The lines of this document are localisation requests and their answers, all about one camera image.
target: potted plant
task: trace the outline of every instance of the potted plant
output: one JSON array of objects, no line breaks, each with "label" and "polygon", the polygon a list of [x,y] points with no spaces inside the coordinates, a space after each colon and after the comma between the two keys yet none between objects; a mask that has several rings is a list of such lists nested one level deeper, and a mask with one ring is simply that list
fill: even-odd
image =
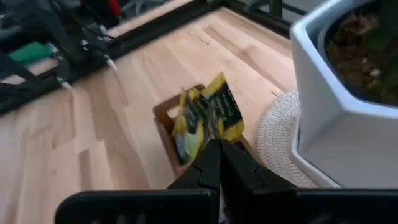
[{"label": "potted plant", "polygon": [[291,158],[325,187],[398,187],[398,0],[330,0],[291,31]]}]

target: red object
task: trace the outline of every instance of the red object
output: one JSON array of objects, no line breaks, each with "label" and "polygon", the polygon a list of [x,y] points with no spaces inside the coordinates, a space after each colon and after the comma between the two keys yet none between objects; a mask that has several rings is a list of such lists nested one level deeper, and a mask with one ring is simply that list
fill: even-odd
[{"label": "red object", "polygon": [[122,14],[118,0],[108,0],[108,4],[116,17],[119,17]]}]

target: black metal frame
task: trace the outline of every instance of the black metal frame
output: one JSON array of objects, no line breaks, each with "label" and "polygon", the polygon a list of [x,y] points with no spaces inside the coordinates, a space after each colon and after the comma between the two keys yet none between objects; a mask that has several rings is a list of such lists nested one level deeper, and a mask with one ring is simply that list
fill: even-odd
[{"label": "black metal frame", "polygon": [[[277,6],[285,7],[284,4],[278,4]],[[289,38],[290,23],[273,14],[263,12],[258,7],[247,7],[244,3],[234,0],[193,0],[115,38],[110,43],[109,56],[112,59],[117,59],[220,7],[226,7]],[[59,80],[56,79],[59,73],[62,73],[62,78],[66,82],[73,83],[105,67],[106,60],[103,57],[94,57],[85,66],[65,67],[61,66],[61,64],[57,68],[50,69],[19,85],[2,83],[0,85],[0,115],[8,113],[31,100],[60,88]]]}]

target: black cable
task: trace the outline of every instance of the black cable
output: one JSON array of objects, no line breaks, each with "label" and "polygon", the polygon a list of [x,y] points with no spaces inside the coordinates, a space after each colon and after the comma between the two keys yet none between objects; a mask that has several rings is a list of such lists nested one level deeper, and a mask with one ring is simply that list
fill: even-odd
[{"label": "black cable", "polygon": [[109,25],[104,20],[102,20],[102,18],[99,15],[97,15],[97,13],[95,13],[95,11],[92,10],[91,7],[89,7],[87,4],[83,4],[83,5],[86,6],[86,8],[92,13],[92,15],[95,16],[100,21],[100,23],[107,25],[107,26]]},{"label": "black cable", "polygon": [[94,49],[98,50],[98,51],[101,52],[102,54],[105,54],[105,55],[108,54],[108,52],[107,52],[105,49],[103,49],[103,48],[101,48],[101,47],[98,47],[97,45],[90,44],[90,43],[88,43],[88,45],[89,45],[90,47],[93,47]]},{"label": "black cable", "polygon": [[308,12],[302,10],[302,9],[299,9],[297,7],[294,7],[294,6],[285,4],[285,3],[283,3],[283,7],[284,7],[284,9],[287,9],[287,10],[289,10],[291,12],[294,12],[294,13],[296,13],[298,15],[301,15],[301,16],[304,16],[304,15],[306,15],[308,13]]},{"label": "black cable", "polygon": [[88,32],[91,32],[92,34],[97,35],[98,37],[102,37],[102,38],[107,37],[107,38],[109,38],[109,39],[111,39],[111,40],[115,40],[115,38],[112,37],[112,36],[110,36],[110,35],[104,34],[104,33],[102,33],[102,32],[99,33],[99,32],[97,32],[97,31],[95,31],[95,30],[91,30],[90,28],[84,26],[83,23],[80,22],[78,16],[77,16],[73,11],[70,11],[70,10],[66,7],[66,5],[63,4],[62,1],[60,1],[60,0],[52,0],[52,1],[55,1],[56,3],[58,3],[58,5],[59,5],[60,7],[62,7],[63,10],[64,10],[65,12],[68,12],[69,15],[70,15],[70,17],[74,20],[74,22],[76,22],[82,29],[86,29]]}]

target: wooden floor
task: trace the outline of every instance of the wooden floor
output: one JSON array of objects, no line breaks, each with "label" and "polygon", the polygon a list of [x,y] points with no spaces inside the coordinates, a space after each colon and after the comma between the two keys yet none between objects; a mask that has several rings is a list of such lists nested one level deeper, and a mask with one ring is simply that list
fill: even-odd
[{"label": "wooden floor", "polygon": [[296,86],[290,42],[221,9],[110,69],[0,118],[0,223],[53,223],[81,190],[163,189],[174,174],[152,108],[223,71],[252,147],[261,114]]}]

